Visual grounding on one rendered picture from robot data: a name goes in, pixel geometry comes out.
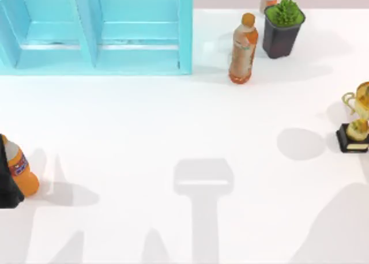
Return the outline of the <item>light blue rack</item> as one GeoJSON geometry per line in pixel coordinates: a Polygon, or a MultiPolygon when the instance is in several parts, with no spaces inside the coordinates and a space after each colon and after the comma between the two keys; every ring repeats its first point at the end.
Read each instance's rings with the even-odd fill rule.
{"type": "Polygon", "coordinates": [[[192,72],[193,0],[0,0],[0,75],[192,72]]]}

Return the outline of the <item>green plant in black pot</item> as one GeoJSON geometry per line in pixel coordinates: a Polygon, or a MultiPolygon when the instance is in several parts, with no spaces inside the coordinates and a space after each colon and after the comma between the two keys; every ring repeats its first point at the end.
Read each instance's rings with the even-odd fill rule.
{"type": "Polygon", "coordinates": [[[267,56],[277,59],[290,55],[305,14],[293,0],[281,0],[266,7],[262,47],[267,56]]]}

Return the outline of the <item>gold trophy on black base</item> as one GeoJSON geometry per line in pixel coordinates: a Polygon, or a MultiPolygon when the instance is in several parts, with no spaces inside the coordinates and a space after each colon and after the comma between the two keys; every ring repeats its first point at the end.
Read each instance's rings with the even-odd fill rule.
{"type": "Polygon", "coordinates": [[[343,153],[366,153],[369,151],[369,82],[360,84],[355,93],[345,93],[341,99],[358,118],[343,123],[336,131],[340,150],[343,153]]]}

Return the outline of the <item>tall orange tea bottle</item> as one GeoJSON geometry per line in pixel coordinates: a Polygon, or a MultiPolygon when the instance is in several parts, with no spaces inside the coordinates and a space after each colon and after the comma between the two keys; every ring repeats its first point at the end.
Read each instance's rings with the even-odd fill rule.
{"type": "Polygon", "coordinates": [[[233,83],[244,84],[250,79],[258,36],[255,15],[243,14],[240,25],[234,30],[232,38],[232,59],[228,75],[233,83]]]}

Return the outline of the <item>orange soda bottle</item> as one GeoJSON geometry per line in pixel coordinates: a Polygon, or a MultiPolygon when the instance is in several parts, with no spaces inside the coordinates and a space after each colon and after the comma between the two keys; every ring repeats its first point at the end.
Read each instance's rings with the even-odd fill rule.
{"type": "Polygon", "coordinates": [[[5,155],[13,180],[25,197],[35,195],[39,189],[39,180],[31,171],[29,162],[21,148],[5,135],[2,135],[5,155]]]}

